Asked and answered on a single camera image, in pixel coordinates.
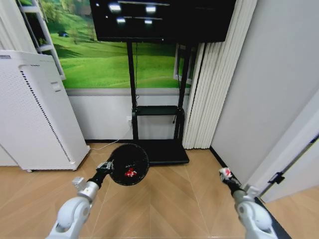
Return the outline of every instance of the tv screen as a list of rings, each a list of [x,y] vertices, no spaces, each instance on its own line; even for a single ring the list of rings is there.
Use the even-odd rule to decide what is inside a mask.
[[[236,0],[90,0],[97,39],[224,41]]]

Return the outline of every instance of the white door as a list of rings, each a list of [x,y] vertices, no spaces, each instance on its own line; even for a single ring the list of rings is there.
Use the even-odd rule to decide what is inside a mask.
[[[316,139],[310,147],[299,156],[283,174],[285,179],[274,183],[261,197],[270,202],[284,196],[319,185],[319,140]]]

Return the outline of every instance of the vertical blind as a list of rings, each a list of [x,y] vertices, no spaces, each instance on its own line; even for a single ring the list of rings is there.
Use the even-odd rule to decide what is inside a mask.
[[[210,147],[256,3],[237,0],[226,40],[198,47],[183,135],[186,149]]]

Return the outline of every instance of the green landscape wallpaper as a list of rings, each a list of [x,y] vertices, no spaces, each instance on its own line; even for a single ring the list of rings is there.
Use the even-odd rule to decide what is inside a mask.
[[[89,0],[41,0],[41,4],[66,88],[130,87],[126,43],[97,41]],[[139,43],[137,87],[178,88],[174,61],[175,44]]]

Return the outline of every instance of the black tv stand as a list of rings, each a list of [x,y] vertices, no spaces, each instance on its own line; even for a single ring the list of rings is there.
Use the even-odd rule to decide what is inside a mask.
[[[132,125],[133,140],[140,145],[148,154],[151,166],[156,165],[174,165],[188,163],[189,159],[182,146],[182,137],[184,131],[185,112],[183,101],[187,80],[187,72],[192,45],[186,44],[183,73],[179,89],[179,99],[177,106],[137,106],[136,85],[134,76],[133,50],[132,42],[127,42],[127,51],[129,58],[129,71],[132,97]],[[153,139],[140,140],[138,132],[138,116],[176,116],[175,131],[173,139]]]

